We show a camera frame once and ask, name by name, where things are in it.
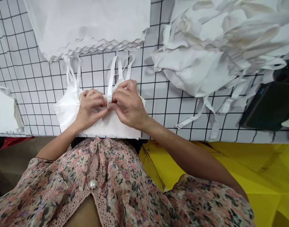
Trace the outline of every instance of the pile of white garments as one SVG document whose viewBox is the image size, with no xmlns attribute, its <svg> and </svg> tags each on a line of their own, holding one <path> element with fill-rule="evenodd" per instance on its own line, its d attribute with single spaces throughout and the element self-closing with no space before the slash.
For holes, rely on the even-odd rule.
<svg viewBox="0 0 289 227">
<path fill-rule="evenodd" d="M 24 0 L 48 61 L 102 51 L 133 51 L 150 27 L 150 0 Z"/>
<path fill-rule="evenodd" d="M 289 52 L 289 0 L 176 0 L 163 37 L 164 46 L 152 54 L 155 71 L 163 70 L 177 88 L 202 97 L 202 108 L 225 114 L 231 105 L 245 107 L 258 85 L 273 81 L 273 71 L 286 66 L 281 57 Z M 261 69 L 263 80 L 239 98 L 249 84 L 242 77 Z M 232 96 L 214 111 L 208 95 L 233 86 Z M 210 140 L 218 130 L 215 114 Z"/>
<path fill-rule="evenodd" d="M 0 86 L 0 133 L 20 133 L 24 131 L 24 127 L 15 99 L 10 96 L 10 90 Z"/>
</svg>

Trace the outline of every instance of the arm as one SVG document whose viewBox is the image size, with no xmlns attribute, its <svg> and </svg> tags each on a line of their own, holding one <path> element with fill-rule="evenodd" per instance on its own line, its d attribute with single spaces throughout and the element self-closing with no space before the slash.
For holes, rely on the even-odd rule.
<svg viewBox="0 0 289 227">
<path fill-rule="evenodd" d="M 109 108 L 95 113 L 92 108 L 96 106 L 105 107 L 107 105 L 101 93 L 91 89 L 80 94 L 81 103 L 75 121 L 54 140 L 45 145 L 37 154 L 37 158 L 56 160 L 62 156 L 72 143 L 76 135 L 91 127 L 100 118 L 109 112 Z"/>
<path fill-rule="evenodd" d="M 124 112 L 118 104 L 110 104 L 122 123 L 153 137 L 187 174 L 223 183 L 248 200 L 239 183 L 216 158 L 148 116 L 137 94 L 136 81 L 127 80 L 121 83 L 113 94 L 113 101 L 119 101 L 127 107 Z"/>
</svg>

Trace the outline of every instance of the table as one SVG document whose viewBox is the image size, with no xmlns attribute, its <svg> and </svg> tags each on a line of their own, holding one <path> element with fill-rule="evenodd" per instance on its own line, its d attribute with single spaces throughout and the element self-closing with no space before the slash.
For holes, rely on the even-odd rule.
<svg viewBox="0 0 289 227">
<path fill-rule="evenodd" d="M 131 52 L 135 56 L 131 79 L 137 81 L 140 95 L 146 99 L 145 109 L 156 121 L 187 140 L 208 140 L 213 114 L 205 110 L 196 121 L 176 129 L 174 125 L 198 112 L 201 102 L 177 89 L 163 73 L 155 73 L 150 55 L 162 46 L 162 30 L 169 23 L 173 0 L 152 0 L 151 27 L 143 46 Z M 115 55 L 125 61 L 128 52 L 105 52 L 81 55 L 80 88 L 107 91 L 110 66 Z M 248 75 L 254 79 L 261 75 Z M 25 134 L 4 133 L 0 136 L 57 136 L 59 123 L 53 104 L 66 91 L 66 67 L 63 60 L 48 63 L 42 56 L 23 0 L 0 0 L 0 85 L 16 98 L 25 124 Z M 219 90 L 210 97 L 215 110 L 230 96 L 232 89 Z M 219 141 L 241 143 L 289 143 L 289 130 L 265 132 L 240 128 L 238 121 L 244 110 L 219 116 Z"/>
</svg>

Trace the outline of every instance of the wrist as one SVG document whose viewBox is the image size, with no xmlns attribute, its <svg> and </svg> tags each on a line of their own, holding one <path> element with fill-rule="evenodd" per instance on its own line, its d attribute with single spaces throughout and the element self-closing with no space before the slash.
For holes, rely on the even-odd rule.
<svg viewBox="0 0 289 227">
<path fill-rule="evenodd" d="M 67 130 L 70 134 L 74 135 L 77 135 L 83 131 L 75 121 L 67 128 Z"/>
<path fill-rule="evenodd" d="M 153 118 L 149 117 L 141 131 L 149 135 L 157 125 L 158 122 L 156 122 Z"/>
</svg>

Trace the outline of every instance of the pink floral fabric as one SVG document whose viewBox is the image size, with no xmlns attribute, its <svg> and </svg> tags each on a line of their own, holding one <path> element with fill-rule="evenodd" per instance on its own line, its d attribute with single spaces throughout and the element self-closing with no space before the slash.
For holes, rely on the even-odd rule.
<svg viewBox="0 0 289 227">
<path fill-rule="evenodd" d="M 233 189 L 182 175 L 162 193 L 129 144 L 94 138 L 54 162 L 33 158 L 0 198 L 0 226 L 63 226 L 91 194 L 102 226 L 254 225 L 249 203 Z"/>
</svg>

